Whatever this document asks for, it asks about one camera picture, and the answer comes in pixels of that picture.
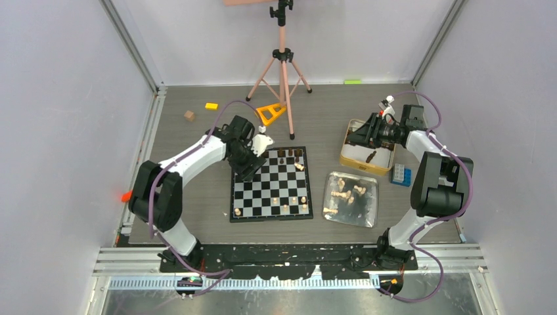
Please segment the yellow tin box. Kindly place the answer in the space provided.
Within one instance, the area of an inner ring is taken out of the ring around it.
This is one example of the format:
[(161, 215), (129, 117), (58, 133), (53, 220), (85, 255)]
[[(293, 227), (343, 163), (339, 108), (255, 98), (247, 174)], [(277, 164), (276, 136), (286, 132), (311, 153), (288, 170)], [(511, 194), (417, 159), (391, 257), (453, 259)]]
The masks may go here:
[(341, 165), (351, 167), (366, 173), (386, 176), (394, 166), (394, 146), (367, 148), (350, 144), (347, 136), (363, 125), (363, 121), (351, 119), (347, 126), (345, 141), (340, 151), (339, 162)]

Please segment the black white chess board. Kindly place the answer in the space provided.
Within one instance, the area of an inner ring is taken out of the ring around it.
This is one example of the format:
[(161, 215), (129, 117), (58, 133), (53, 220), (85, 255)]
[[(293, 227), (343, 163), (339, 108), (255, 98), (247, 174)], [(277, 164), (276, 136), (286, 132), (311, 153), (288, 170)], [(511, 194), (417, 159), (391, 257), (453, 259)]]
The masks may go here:
[[(252, 181), (231, 175), (229, 222), (291, 221), (313, 218), (307, 149), (271, 148)], [(304, 171), (294, 167), (305, 166)]]

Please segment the light wooden chess piece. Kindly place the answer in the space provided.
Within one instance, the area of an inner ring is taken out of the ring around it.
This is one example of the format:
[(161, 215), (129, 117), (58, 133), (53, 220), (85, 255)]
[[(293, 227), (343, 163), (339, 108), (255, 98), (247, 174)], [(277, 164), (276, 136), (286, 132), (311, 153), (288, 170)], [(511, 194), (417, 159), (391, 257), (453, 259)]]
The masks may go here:
[(295, 164), (294, 164), (294, 167), (295, 167), (296, 169), (300, 170), (300, 171), (304, 171), (304, 169), (305, 169), (305, 166), (302, 165), (302, 164), (299, 164), (299, 163), (295, 163)]

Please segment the silver metal tray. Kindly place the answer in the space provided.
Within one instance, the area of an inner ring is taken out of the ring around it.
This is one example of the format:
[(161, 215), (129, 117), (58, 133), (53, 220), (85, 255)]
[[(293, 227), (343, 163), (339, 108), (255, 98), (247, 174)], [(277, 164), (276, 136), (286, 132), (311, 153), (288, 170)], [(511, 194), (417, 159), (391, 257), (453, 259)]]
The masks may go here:
[[(351, 192), (349, 199), (333, 197), (332, 191)], [(323, 217), (332, 222), (372, 228), (378, 216), (378, 182), (372, 177), (363, 177), (341, 172), (331, 172), (326, 180)]]

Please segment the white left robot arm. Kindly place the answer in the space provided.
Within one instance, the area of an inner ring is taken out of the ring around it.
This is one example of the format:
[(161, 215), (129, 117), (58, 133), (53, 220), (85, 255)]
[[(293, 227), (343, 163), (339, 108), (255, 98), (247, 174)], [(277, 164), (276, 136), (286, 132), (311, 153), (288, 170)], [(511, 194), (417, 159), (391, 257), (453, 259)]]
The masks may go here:
[(241, 180), (252, 180), (273, 143), (265, 126), (254, 127), (236, 115), (229, 124), (206, 131), (180, 154), (161, 162), (143, 162), (129, 195), (128, 209), (169, 245), (163, 254), (165, 259), (187, 272), (195, 271), (202, 261), (202, 244), (181, 218), (185, 186), (220, 161), (227, 161)]

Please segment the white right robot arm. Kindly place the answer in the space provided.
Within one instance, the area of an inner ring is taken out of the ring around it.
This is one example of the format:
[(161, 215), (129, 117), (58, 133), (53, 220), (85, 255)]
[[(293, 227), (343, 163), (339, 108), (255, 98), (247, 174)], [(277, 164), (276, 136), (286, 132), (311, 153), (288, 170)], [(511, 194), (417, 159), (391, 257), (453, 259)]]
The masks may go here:
[(389, 112), (373, 113), (346, 136), (348, 144), (365, 148), (399, 144), (420, 162), (411, 190), (411, 208), (377, 240), (373, 262), (383, 269), (408, 263), (417, 242), (432, 228), (461, 216), (473, 194), (473, 161), (441, 145), (423, 118), (422, 106), (406, 104), (399, 121)]

